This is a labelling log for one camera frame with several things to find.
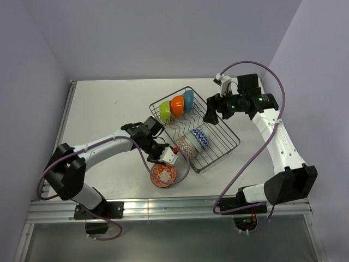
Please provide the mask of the orange floral bowl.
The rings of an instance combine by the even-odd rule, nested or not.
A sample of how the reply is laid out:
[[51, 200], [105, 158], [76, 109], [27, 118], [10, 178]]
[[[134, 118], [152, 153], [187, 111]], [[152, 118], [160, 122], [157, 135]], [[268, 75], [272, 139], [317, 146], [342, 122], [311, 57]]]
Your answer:
[[159, 188], [169, 187], [169, 182], [174, 182], [177, 177], [177, 169], [171, 165], [154, 164], [151, 168], [150, 180]]

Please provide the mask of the blue ceramic bowl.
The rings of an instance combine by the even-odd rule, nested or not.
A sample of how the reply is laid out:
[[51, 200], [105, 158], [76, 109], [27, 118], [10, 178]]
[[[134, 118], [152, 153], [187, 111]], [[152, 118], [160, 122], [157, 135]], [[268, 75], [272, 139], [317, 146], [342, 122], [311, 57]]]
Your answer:
[[194, 91], [187, 90], [183, 93], [184, 98], [184, 112], [190, 112], [194, 104]]

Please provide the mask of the brown patterned bowl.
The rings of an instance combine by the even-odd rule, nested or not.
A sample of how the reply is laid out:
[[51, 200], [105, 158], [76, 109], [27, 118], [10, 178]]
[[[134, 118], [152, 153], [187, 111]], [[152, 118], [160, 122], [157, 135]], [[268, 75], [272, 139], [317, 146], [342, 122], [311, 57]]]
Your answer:
[[197, 155], [196, 148], [190, 142], [187, 142], [185, 136], [175, 140], [174, 144], [179, 147], [189, 159], [193, 159]]

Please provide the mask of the orange bowl white inside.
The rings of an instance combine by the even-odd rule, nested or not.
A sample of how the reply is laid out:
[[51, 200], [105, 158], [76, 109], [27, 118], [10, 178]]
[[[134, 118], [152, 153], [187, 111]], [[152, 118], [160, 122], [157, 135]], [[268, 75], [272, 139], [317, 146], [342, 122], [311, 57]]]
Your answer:
[[170, 100], [170, 113], [174, 117], [182, 117], [184, 112], [184, 97], [183, 95], [175, 96]]

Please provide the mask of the orange patterned bowl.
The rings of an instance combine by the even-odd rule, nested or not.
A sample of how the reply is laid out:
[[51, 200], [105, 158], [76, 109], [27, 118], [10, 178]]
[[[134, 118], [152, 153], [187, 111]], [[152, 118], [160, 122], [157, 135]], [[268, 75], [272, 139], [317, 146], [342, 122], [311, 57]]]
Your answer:
[[192, 129], [190, 133], [199, 142], [204, 150], [209, 146], [209, 136], [204, 132], [203, 129], [195, 128]]

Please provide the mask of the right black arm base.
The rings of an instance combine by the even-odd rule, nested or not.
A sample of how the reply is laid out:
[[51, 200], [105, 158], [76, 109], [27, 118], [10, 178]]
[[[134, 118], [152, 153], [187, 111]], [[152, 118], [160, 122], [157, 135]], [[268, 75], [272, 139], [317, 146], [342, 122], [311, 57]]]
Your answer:
[[245, 200], [238, 200], [237, 197], [231, 197], [222, 198], [218, 203], [218, 208], [221, 212], [238, 209], [226, 215], [242, 215], [242, 217], [233, 217], [234, 225], [238, 230], [251, 231], [257, 228], [257, 215], [265, 214], [268, 210], [266, 204], [246, 208], [246, 206], [249, 205], [251, 205], [251, 203], [247, 203]]

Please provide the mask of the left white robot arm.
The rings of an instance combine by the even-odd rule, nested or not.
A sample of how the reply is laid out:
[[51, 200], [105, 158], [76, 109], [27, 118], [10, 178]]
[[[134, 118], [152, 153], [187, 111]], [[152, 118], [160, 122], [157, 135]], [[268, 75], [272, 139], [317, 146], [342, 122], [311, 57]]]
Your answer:
[[168, 143], [156, 142], [156, 135], [163, 130], [160, 122], [149, 117], [144, 122], [125, 124], [95, 142], [74, 147], [63, 143], [50, 158], [44, 179], [62, 200], [72, 200], [79, 208], [87, 208], [94, 218], [105, 217], [111, 212], [110, 207], [101, 193], [85, 184], [86, 171], [133, 149], [146, 153], [148, 162], [173, 165], [177, 160], [173, 148]]

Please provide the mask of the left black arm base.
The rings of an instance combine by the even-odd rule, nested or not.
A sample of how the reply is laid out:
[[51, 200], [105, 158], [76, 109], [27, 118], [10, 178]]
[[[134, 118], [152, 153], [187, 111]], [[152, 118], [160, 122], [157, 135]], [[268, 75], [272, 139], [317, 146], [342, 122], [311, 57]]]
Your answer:
[[[82, 204], [76, 204], [73, 219], [76, 221], [85, 221], [85, 232], [90, 237], [98, 240], [115, 239], [121, 236], [122, 227], [114, 219], [122, 219], [124, 211], [124, 202], [103, 200], [94, 209], [88, 209]], [[114, 237], [105, 237], [110, 229], [118, 229], [118, 233]]]

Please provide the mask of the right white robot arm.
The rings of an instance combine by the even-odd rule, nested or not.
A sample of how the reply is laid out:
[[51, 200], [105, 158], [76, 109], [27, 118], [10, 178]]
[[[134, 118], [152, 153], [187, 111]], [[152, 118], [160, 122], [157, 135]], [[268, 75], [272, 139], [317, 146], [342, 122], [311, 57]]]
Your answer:
[[263, 137], [262, 147], [269, 152], [275, 174], [264, 183], [239, 188], [233, 208], [247, 213], [260, 204], [307, 198], [318, 173], [313, 165], [307, 165], [291, 141], [281, 119], [282, 107], [272, 94], [262, 91], [257, 74], [239, 76], [237, 81], [237, 93], [233, 94], [232, 79], [226, 74], [216, 75], [214, 82], [221, 91], [207, 98], [203, 120], [216, 125], [218, 114], [225, 120], [236, 112], [247, 114]]

